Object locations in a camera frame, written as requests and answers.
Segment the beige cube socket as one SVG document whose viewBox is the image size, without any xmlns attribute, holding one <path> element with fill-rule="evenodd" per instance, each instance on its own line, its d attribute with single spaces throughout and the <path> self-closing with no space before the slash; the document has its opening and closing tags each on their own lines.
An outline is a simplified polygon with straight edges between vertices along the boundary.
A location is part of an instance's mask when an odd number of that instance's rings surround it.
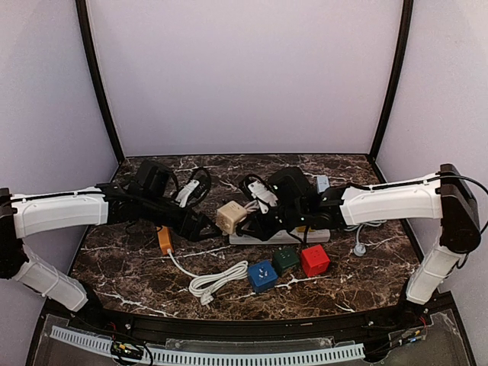
<svg viewBox="0 0 488 366">
<path fill-rule="evenodd" d="M 247 210 L 235 201 L 217 209 L 216 225 L 227 235 L 236 232 L 236 226 L 247 216 Z"/>
</svg>

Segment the orange power strip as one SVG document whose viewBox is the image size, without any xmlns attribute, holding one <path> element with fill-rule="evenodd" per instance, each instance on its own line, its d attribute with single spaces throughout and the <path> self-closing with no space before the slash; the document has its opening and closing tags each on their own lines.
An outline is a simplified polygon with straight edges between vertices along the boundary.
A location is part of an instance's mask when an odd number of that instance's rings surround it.
<svg viewBox="0 0 488 366">
<path fill-rule="evenodd" d="M 158 226 L 156 227 L 156 231 L 162 254 L 168 255 L 170 252 L 174 252 L 170 229 L 166 226 Z"/>
</svg>

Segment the dark green cube socket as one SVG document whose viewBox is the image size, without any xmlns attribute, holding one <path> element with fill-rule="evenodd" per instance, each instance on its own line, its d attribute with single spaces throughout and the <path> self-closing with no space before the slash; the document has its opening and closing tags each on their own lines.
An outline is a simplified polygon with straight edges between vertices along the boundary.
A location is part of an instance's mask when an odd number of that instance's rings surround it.
<svg viewBox="0 0 488 366">
<path fill-rule="evenodd" d="M 282 277 L 288 270 L 296 268 L 300 264 L 297 253 L 292 248 L 283 248 L 275 251 L 271 262 L 279 277 Z"/>
</svg>

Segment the blue cube socket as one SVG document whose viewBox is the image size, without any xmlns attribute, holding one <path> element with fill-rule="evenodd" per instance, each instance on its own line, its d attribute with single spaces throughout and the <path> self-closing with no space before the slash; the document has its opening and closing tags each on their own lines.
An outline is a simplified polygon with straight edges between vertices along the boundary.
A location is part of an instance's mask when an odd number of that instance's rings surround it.
<svg viewBox="0 0 488 366">
<path fill-rule="evenodd" d="M 253 291 L 257 294 L 273 288 L 278 281 L 278 274 L 269 260 L 248 267 L 247 277 Z"/>
</svg>

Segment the red cube socket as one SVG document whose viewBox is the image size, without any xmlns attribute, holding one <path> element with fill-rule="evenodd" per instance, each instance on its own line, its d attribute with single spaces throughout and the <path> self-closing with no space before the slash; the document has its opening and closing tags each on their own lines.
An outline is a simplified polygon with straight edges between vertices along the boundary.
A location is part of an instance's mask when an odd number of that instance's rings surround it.
<svg viewBox="0 0 488 366">
<path fill-rule="evenodd" d="M 301 251 L 300 263 L 305 275 L 311 278 L 325 273 L 330 259 L 325 249 L 321 245 L 316 245 Z"/>
</svg>

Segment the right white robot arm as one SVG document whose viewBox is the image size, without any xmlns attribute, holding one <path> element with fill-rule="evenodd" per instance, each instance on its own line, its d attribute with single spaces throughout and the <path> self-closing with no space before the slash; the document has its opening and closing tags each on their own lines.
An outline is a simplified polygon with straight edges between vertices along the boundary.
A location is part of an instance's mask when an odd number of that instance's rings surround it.
<svg viewBox="0 0 488 366">
<path fill-rule="evenodd" d="M 482 242 L 487 225 L 480 223 L 471 185 L 487 189 L 451 163 L 419 178 L 377 185 L 348 182 L 321 191 L 296 166 L 267 180 L 250 174 L 240 188 L 258 207 L 236 225 L 235 234 L 265 242 L 300 226 L 342 230 L 373 221 L 405 220 L 420 245 L 422 261 L 407 281 L 404 296 L 409 303 L 424 305 Z"/>
</svg>

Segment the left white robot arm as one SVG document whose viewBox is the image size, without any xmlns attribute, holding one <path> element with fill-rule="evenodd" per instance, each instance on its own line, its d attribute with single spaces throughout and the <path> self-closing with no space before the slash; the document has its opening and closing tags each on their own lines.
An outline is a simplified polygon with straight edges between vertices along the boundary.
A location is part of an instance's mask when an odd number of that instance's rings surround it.
<svg viewBox="0 0 488 366">
<path fill-rule="evenodd" d="M 51 264 L 56 244 L 74 243 L 90 226 L 146 221 L 200 242 L 220 236 L 217 225 L 193 207 L 167 197 L 130 193 L 116 184 L 50 194 L 12 194 L 1 189 L 1 277 L 78 313 L 99 305 L 93 290 Z"/>
</svg>

